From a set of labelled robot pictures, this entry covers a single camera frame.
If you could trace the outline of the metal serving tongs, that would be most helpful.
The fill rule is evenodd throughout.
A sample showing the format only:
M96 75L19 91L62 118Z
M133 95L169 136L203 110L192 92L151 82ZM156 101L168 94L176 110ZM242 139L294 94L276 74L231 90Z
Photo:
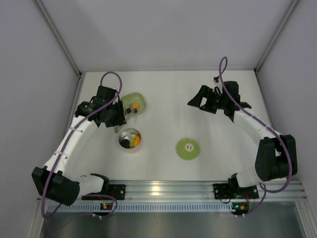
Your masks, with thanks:
M119 133L119 131L123 128L123 126L126 125L127 122L138 113L138 110L134 108L130 108L131 113L127 113L126 111L127 109L128 108L123 109L124 116L116 120L117 125L114 126L114 133Z

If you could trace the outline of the orange food piece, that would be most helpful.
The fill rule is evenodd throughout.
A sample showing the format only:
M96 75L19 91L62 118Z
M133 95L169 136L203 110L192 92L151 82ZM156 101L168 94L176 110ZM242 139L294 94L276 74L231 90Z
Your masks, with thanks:
M139 104L138 104L138 103L133 103L133 104L132 104L132 108L138 109L138 108L139 108Z

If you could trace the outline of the black round food piece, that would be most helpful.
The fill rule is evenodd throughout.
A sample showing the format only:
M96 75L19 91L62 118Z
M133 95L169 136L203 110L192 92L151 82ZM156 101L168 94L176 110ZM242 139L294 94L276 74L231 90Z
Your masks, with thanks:
M128 139L123 139L121 141L121 146L124 148L129 148L130 147L130 141Z

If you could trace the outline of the green round lid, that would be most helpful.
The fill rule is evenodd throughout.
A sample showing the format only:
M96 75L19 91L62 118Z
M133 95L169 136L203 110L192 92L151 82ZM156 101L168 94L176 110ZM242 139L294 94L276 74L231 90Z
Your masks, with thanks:
M183 138L176 144L176 154L183 160L190 161L200 154L198 142L191 138Z

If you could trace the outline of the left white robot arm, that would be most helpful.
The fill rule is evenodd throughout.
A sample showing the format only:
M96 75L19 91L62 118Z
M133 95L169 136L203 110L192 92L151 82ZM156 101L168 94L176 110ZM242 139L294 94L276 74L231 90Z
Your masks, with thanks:
M103 123L106 127L126 123L123 103L116 101L117 91L99 86L96 96L78 105L72 124L58 149L43 167L32 171L39 195L70 206L79 197L107 194L109 179L99 174L75 178L72 170L92 134Z

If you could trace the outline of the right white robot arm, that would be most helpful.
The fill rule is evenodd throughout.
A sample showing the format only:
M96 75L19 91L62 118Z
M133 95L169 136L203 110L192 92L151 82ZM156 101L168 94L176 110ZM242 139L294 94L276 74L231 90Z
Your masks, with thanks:
M258 122L252 107L240 100L239 85L236 81L226 81L223 86L217 85L214 88L203 85L188 105L212 114L222 110L258 146L254 165L233 174L228 180L235 189L297 174L295 138L292 135L282 135Z

